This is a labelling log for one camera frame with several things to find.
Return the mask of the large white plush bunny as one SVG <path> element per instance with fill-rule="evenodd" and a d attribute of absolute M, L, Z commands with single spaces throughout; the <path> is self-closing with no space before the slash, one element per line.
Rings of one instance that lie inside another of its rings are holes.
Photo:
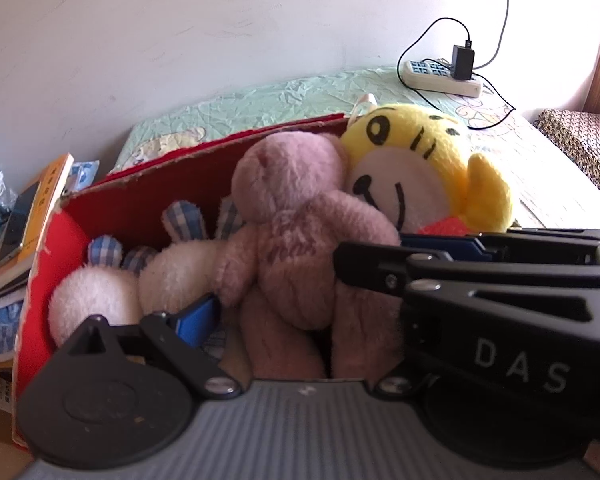
<path fill-rule="evenodd" d="M 146 314 L 178 313 L 212 289 L 216 258 L 243 225 L 234 200 L 221 200 L 215 234 L 207 234 L 201 210 L 176 200 L 161 215 L 171 244 L 152 256 L 138 278 L 138 299 Z"/>

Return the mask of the small white plush bunny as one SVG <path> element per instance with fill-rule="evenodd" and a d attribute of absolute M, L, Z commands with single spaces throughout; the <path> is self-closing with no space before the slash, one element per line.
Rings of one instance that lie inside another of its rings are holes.
<path fill-rule="evenodd" d="M 110 235 L 91 240 L 87 262 L 54 289 L 48 305 L 48 327 L 62 346 L 91 315 L 102 315 L 112 326 L 133 325 L 142 317 L 138 299 L 140 271 L 157 255 L 140 246 L 128 252 Z"/>

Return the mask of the mauve teddy bear plush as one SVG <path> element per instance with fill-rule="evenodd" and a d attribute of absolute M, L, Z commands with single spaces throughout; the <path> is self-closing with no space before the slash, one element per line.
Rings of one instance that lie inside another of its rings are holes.
<path fill-rule="evenodd" d="M 336 278 L 340 243 L 400 244 L 381 211 L 344 192 L 347 170 L 336 136 L 303 131 L 267 136 L 234 170 L 245 223 L 219 254 L 213 290 L 257 378 L 373 384 L 401 359 L 399 299 Z"/>

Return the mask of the yellow tiger plush toy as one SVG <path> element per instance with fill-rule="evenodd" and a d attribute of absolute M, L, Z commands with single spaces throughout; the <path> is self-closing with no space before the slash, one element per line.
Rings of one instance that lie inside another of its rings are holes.
<path fill-rule="evenodd" d="M 367 93 L 340 141 L 344 189 L 380 210 L 402 234 L 504 232 L 514 196 L 490 160 L 466 145 L 467 129 L 431 107 L 380 105 Z"/>

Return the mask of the green cartoon bear bedsheet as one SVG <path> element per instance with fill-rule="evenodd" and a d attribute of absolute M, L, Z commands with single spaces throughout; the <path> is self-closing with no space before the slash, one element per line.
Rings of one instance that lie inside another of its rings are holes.
<path fill-rule="evenodd" d="M 477 99 L 436 92 L 416 94 L 398 83 L 391 67 L 239 90 L 146 119 L 132 129 L 114 170 L 146 162 L 179 146 L 220 140 L 239 131 L 349 114 L 366 93 L 381 104 L 434 104 L 464 122 L 472 150 L 486 154 L 512 187 L 520 226 L 600 229 L 600 190 L 546 136 L 505 104 L 492 86 L 485 86 Z"/>

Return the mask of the floral patterned pillow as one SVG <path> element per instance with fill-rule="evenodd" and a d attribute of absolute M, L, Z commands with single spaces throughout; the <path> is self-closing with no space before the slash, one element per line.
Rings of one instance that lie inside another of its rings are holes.
<path fill-rule="evenodd" d="M 600 190 L 600 114 L 541 110 L 535 127 Z"/>

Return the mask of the red cardboard box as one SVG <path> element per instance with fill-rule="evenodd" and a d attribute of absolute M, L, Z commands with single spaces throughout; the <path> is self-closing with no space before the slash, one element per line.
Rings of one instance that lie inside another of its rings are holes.
<path fill-rule="evenodd" d="M 197 205 L 207 231 L 213 232 L 221 200 L 230 194 L 234 168 L 252 144 L 268 134 L 288 130 L 340 136 L 346 125 L 346 115 L 335 113 L 245 130 L 116 172 L 58 200 L 34 258 L 20 315 L 12 364 L 14 397 L 22 395 L 56 349 L 48 328 L 50 296 L 66 275 L 85 262 L 93 238 L 108 234 L 126 248 L 163 248 L 170 237 L 161 214 L 176 200 Z"/>

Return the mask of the blue patterned book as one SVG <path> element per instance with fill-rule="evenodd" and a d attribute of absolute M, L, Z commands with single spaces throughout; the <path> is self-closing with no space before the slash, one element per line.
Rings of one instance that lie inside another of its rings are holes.
<path fill-rule="evenodd" d="M 74 162 L 69 171 L 64 193 L 72 194 L 84 190 L 93 184 L 99 170 L 99 161 Z"/>

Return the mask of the white power strip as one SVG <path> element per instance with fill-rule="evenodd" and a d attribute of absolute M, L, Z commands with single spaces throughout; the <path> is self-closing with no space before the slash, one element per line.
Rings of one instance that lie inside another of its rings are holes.
<path fill-rule="evenodd" d="M 480 81 L 454 79 L 446 67 L 427 61 L 403 62 L 399 74 L 407 87 L 419 91 L 449 93 L 477 99 L 483 88 Z"/>

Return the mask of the black charger adapter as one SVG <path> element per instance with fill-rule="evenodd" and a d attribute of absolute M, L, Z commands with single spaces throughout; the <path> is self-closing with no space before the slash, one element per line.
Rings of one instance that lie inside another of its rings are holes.
<path fill-rule="evenodd" d="M 450 66 L 451 77 L 456 80 L 469 80 L 474 69 L 475 51 L 472 50 L 470 39 L 464 44 L 456 44 L 453 47 L 452 62 Z"/>

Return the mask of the smartphone on book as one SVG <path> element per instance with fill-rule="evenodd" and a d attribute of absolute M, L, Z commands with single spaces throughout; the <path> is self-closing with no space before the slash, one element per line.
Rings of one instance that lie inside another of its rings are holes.
<path fill-rule="evenodd" d="M 18 195 L 6 222 L 0 245 L 0 266 L 20 252 L 40 182 L 29 185 Z"/>

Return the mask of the yellow book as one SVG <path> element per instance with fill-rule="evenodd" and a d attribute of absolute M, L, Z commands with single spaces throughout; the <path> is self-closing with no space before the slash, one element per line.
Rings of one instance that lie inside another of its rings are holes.
<path fill-rule="evenodd" d="M 21 248 L 20 252 L 12 260 L 0 266 L 0 289 L 16 278 L 19 278 L 24 272 L 31 270 L 46 222 L 50 218 L 50 213 L 55 207 L 56 200 L 58 200 L 64 190 L 73 162 L 74 158 L 71 154 L 61 155 L 47 165 L 29 183 L 31 185 L 32 183 L 40 182 L 40 186 L 38 187 L 31 210 L 23 248 Z"/>

